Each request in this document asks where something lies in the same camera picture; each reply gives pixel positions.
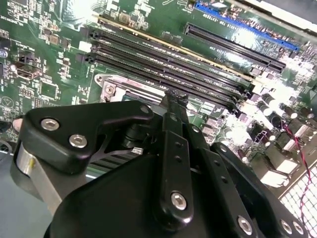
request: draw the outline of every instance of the metal mesh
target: metal mesh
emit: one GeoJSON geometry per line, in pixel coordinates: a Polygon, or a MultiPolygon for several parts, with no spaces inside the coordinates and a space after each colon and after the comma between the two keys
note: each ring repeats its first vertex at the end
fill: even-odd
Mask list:
{"type": "MultiPolygon", "coordinates": [[[[312,184],[304,198],[304,221],[313,238],[317,238],[317,165],[311,169],[312,184]]],[[[300,198],[308,181],[304,175],[282,198],[285,207],[301,221],[300,198]]]]}

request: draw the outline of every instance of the silver screw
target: silver screw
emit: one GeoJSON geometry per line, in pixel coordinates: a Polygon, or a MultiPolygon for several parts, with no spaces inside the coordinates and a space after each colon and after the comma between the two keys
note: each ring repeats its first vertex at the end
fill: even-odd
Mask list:
{"type": "Polygon", "coordinates": [[[177,117],[174,114],[170,114],[169,116],[173,121],[177,121],[177,117]]]}
{"type": "Polygon", "coordinates": [[[302,228],[297,222],[294,222],[294,221],[293,221],[293,225],[294,225],[294,227],[295,227],[295,230],[297,230],[297,232],[298,232],[299,234],[301,234],[301,235],[304,234],[303,228],[302,228]]]}
{"type": "Polygon", "coordinates": [[[252,235],[252,227],[251,224],[248,222],[247,219],[245,219],[242,216],[238,216],[238,224],[239,227],[244,231],[245,234],[247,235],[252,235]]]}
{"type": "Polygon", "coordinates": [[[105,91],[108,95],[113,95],[115,93],[115,88],[113,86],[108,85],[106,86],[105,91]]]}
{"type": "Polygon", "coordinates": [[[226,147],[224,147],[223,145],[219,145],[220,149],[223,151],[223,152],[227,152],[227,149],[226,147]]]}
{"type": "Polygon", "coordinates": [[[149,108],[146,106],[141,106],[141,111],[143,111],[144,113],[149,113],[149,108]]]}
{"type": "Polygon", "coordinates": [[[87,145],[87,139],[83,135],[72,135],[69,138],[69,143],[76,148],[84,148],[87,145]]]}
{"type": "Polygon", "coordinates": [[[280,220],[280,223],[283,227],[283,229],[288,233],[288,234],[292,234],[292,228],[289,226],[289,224],[286,223],[286,221],[284,220],[280,220]]]}
{"type": "Polygon", "coordinates": [[[45,130],[53,131],[59,128],[59,123],[52,118],[46,118],[41,121],[41,126],[45,130]]]}
{"type": "Polygon", "coordinates": [[[187,202],[184,196],[178,192],[172,193],[171,200],[173,205],[178,209],[178,210],[185,210],[187,207],[187,202]]]}
{"type": "Polygon", "coordinates": [[[194,130],[194,132],[199,132],[199,129],[198,129],[198,127],[196,127],[195,125],[194,126],[192,126],[192,129],[194,130]]]}

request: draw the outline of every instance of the mounting hole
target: mounting hole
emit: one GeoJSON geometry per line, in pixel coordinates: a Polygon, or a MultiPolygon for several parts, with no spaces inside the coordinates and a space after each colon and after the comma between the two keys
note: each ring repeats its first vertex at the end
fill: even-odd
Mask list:
{"type": "Polygon", "coordinates": [[[150,112],[149,108],[146,107],[146,106],[141,106],[141,111],[143,111],[144,113],[149,113],[150,112]]]}
{"type": "Polygon", "coordinates": [[[228,180],[227,180],[226,177],[224,177],[224,176],[221,176],[221,180],[222,180],[224,183],[228,183],[228,180]]]}
{"type": "Polygon", "coordinates": [[[220,150],[222,150],[223,152],[227,152],[227,149],[226,147],[224,147],[224,145],[219,145],[219,147],[220,147],[220,150]]]}
{"type": "Polygon", "coordinates": [[[175,142],[176,147],[181,148],[183,145],[179,142],[175,142]]]}
{"type": "Polygon", "coordinates": [[[174,157],[174,159],[176,159],[177,162],[181,163],[182,162],[182,158],[180,158],[178,155],[176,155],[174,157]]]}

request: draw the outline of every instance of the cable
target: cable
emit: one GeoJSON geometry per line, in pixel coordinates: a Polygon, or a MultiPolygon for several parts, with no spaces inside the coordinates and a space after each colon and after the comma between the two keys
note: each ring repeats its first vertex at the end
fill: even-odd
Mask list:
{"type": "Polygon", "coordinates": [[[305,223],[305,220],[304,220],[305,215],[304,215],[304,211],[303,211],[304,205],[305,205],[305,203],[304,203],[304,197],[305,197],[305,195],[306,195],[306,192],[309,190],[309,185],[312,183],[311,171],[310,171],[310,169],[309,169],[309,167],[308,167],[308,164],[307,164],[306,159],[305,159],[305,155],[304,155],[304,153],[303,153],[303,151],[302,151],[302,146],[299,144],[299,138],[297,138],[297,137],[294,135],[294,133],[288,128],[287,125],[284,125],[283,128],[286,130],[287,134],[289,134],[289,135],[293,138],[293,140],[295,141],[295,144],[296,144],[296,146],[297,146],[297,148],[298,148],[298,150],[299,150],[299,154],[300,154],[300,156],[301,156],[301,159],[302,159],[302,161],[303,161],[303,164],[304,164],[304,166],[305,166],[305,168],[306,168],[306,173],[307,173],[307,175],[308,175],[308,182],[307,182],[307,184],[306,184],[306,186],[305,186],[305,189],[304,189],[303,194],[302,194],[301,199],[300,199],[300,211],[301,211],[301,219],[302,219],[302,223],[303,223],[304,227],[306,227],[306,230],[307,230],[309,236],[310,236],[311,238],[314,238],[314,237],[311,235],[311,233],[309,232],[309,230],[307,229],[307,226],[306,226],[306,223],[305,223]]]}

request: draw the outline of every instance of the electrolytic capacitor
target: electrolytic capacitor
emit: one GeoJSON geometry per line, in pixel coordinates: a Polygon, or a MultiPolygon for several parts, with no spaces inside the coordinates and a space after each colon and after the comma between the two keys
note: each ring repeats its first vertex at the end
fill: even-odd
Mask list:
{"type": "Polygon", "coordinates": [[[224,130],[224,135],[228,138],[231,139],[233,137],[233,132],[232,129],[230,127],[226,127],[224,130]]]}
{"type": "Polygon", "coordinates": [[[285,113],[286,113],[291,119],[295,119],[295,118],[298,116],[298,114],[297,114],[296,112],[294,112],[294,110],[291,109],[291,108],[288,107],[288,106],[283,107],[283,109],[284,109],[285,113]]]}
{"type": "Polygon", "coordinates": [[[270,130],[265,130],[266,131],[266,137],[268,138],[269,141],[274,141],[276,139],[276,136],[273,135],[273,133],[270,130]]]}
{"type": "Polygon", "coordinates": [[[261,142],[262,142],[266,147],[268,147],[268,146],[271,144],[270,140],[269,140],[266,136],[263,136],[261,142]]]}
{"type": "Polygon", "coordinates": [[[218,138],[218,142],[221,142],[224,145],[229,145],[229,141],[226,139],[226,137],[222,136],[218,138]]]}
{"type": "Polygon", "coordinates": [[[8,57],[8,51],[4,50],[4,49],[0,49],[0,57],[1,58],[7,58],[8,57]]]}
{"type": "Polygon", "coordinates": [[[279,103],[278,101],[273,98],[271,95],[268,95],[264,98],[264,101],[272,108],[278,107],[279,103]]]}
{"type": "Polygon", "coordinates": [[[248,161],[248,157],[246,156],[246,154],[243,152],[243,150],[238,150],[237,151],[239,158],[243,161],[246,162],[248,161]]]}
{"type": "Polygon", "coordinates": [[[269,116],[273,113],[273,111],[271,110],[271,108],[269,108],[267,105],[265,104],[260,104],[259,109],[261,110],[261,112],[264,114],[264,116],[269,116]]]}
{"type": "Polygon", "coordinates": [[[311,119],[314,118],[314,113],[312,112],[311,109],[308,108],[301,108],[300,109],[301,115],[305,118],[311,119]]]}

